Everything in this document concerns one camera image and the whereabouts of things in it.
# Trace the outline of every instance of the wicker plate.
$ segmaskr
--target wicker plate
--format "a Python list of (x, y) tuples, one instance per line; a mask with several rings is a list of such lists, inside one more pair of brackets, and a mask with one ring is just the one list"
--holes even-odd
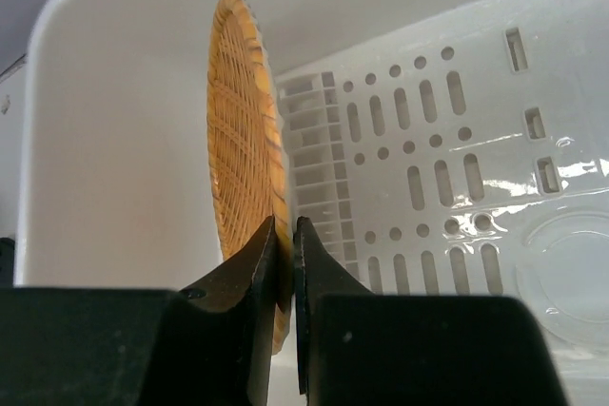
[(273, 348), (283, 343), (292, 292), (291, 234), (275, 89), (257, 22), (245, 0), (220, 0), (207, 71), (207, 146), (220, 245), (238, 252), (263, 220), (275, 216), (283, 264)]

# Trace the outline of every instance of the woven pattern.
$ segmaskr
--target woven pattern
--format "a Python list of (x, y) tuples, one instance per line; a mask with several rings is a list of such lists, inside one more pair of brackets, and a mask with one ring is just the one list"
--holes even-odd
[(256, 20), (245, 0), (220, 0), (207, 70), (207, 147), (220, 245), (238, 252), (263, 220), (275, 216), (283, 262), (275, 351), (281, 348), (291, 299), (291, 241), (285, 171), (274, 88)]

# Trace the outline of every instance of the rectangular slot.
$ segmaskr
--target rectangular slot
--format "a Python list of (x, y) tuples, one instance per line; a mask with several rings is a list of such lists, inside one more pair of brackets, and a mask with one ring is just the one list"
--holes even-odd
[(343, 245), (344, 249), (344, 260), (345, 261), (357, 261), (358, 251), (355, 247), (355, 242), (346, 242)]
[(332, 183), (296, 188), (298, 205), (310, 203), (333, 202), (336, 199)]
[(450, 184), (450, 176), (448, 175), (448, 166), (445, 161), (437, 161), (434, 165), (436, 172), (436, 183), (438, 184), (438, 194), (440, 195), (440, 203), (443, 206), (450, 207), (453, 205), (455, 198), (453, 196), (453, 188)]
[(521, 31), (518, 28), (509, 29), (505, 32), (507, 46), (510, 48), (512, 68), (514, 71), (523, 71), (529, 68), (526, 62), (524, 45), (522, 44)]
[(334, 164), (334, 178), (336, 180), (346, 180), (346, 165), (344, 162)]
[(551, 157), (544, 157), (537, 161), (537, 169), (540, 173), (541, 190), (546, 194), (560, 192), (560, 182), (554, 162)]
[(463, 158), (463, 166), (465, 168), (465, 179), (467, 180), (467, 188), (469, 196), (474, 202), (479, 202), (484, 198), (484, 183), (478, 165), (478, 158), (474, 154), (467, 154)]
[(531, 140), (545, 138), (545, 127), (541, 120), (539, 108), (535, 107), (524, 111), (524, 119), (526, 119), (526, 127)]
[(339, 202), (339, 215), (341, 219), (352, 219), (351, 216), (351, 202)]
[(368, 259), (368, 276), (370, 278), (370, 290), (375, 294), (383, 292), (383, 281), (381, 280), (381, 264), (379, 259), (371, 257)]
[(310, 90), (313, 90), (313, 80), (297, 80), (290, 84), (290, 86), (284, 88), (285, 97), (300, 94), (301, 92), (308, 92)]
[(353, 222), (342, 222), (341, 233), (343, 234), (343, 240), (353, 240), (355, 238)]
[(334, 161), (343, 161), (344, 160), (343, 145), (332, 145), (332, 159)]
[(408, 188), (410, 189), (410, 201), (412, 207), (417, 211), (425, 208), (425, 198), (422, 193), (421, 172), (416, 166), (408, 168)]
[(429, 251), (421, 254), (422, 280), (425, 283), (427, 295), (438, 295), (440, 287), (438, 285), (438, 274), (436, 273), (436, 262), (434, 255)]
[(331, 222), (336, 220), (336, 205), (334, 203), (323, 203), (311, 205), (298, 211), (299, 216), (305, 216), (313, 223)]
[(336, 194), (339, 200), (347, 200), (349, 198), (349, 186), (346, 182), (336, 183)]
[(331, 71), (325, 71), (322, 73), (322, 86), (334, 87), (334, 73)]
[(357, 262), (348, 263), (344, 266), (344, 269), (353, 278), (360, 280), (360, 267), (358, 266)]

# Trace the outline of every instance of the woven basket lid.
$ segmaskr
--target woven basket lid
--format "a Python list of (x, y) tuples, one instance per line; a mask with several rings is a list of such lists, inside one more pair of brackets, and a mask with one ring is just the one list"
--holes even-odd
[(261, 33), (245, 0), (220, 0), (207, 69), (207, 147), (213, 204), (225, 259), (266, 217), (275, 216), (282, 262), (274, 348), (283, 342), (291, 300), (291, 233), (275, 89)]

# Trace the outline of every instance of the screw hole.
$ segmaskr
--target screw hole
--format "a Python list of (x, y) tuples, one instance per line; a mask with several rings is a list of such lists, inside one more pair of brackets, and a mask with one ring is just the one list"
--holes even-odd
[(455, 55), (455, 50), (451, 47), (446, 47), (442, 50), (441, 55), (444, 61), (450, 61)]
[(420, 223), (417, 226), (417, 235), (421, 238), (427, 238), (429, 236), (429, 225), (426, 223)]
[(389, 238), (394, 242), (398, 242), (402, 239), (402, 230), (400, 230), (398, 227), (393, 227), (391, 230), (389, 230)]
[(403, 152), (406, 154), (412, 154), (415, 152), (415, 144), (412, 142), (406, 142), (403, 144)]
[(454, 219), (449, 219), (444, 223), (444, 230), (450, 235), (457, 235), (459, 233), (459, 223)]
[(375, 241), (377, 240), (377, 234), (374, 232), (365, 232), (365, 235), (363, 237), (365, 239), (365, 242), (367, 242), (368, 244), (374, 244)]
[(429, 145), (431, 147), (438, 147), (442, 145), (442, 137), (438, 134), (436, 135), (432, 135), (431, 138), (429, 138)]
[(425, 68), (426, 65), (427, 59), (425, 59), (423, 56), (419, 56), (417, 59), (415, 59), (415, 68), (421, 70), (422, 68)]
[(389, 69), (389, 75), (393, 78), (397, 78), (398, 76), (400, 76), (401, 73), (402, 69), (398, 65), (391, 66), (391, 68)]
[(491, 228), (491, 219), (486, 214), (479, 214), (474, 219), (474, 225), (482, 232), (486, 232)]
[(389, 157), (389, 149), (387, 149), (386, 147), (380, 147), (378, 155), (379, 159), (384, 161), (387, 157)]

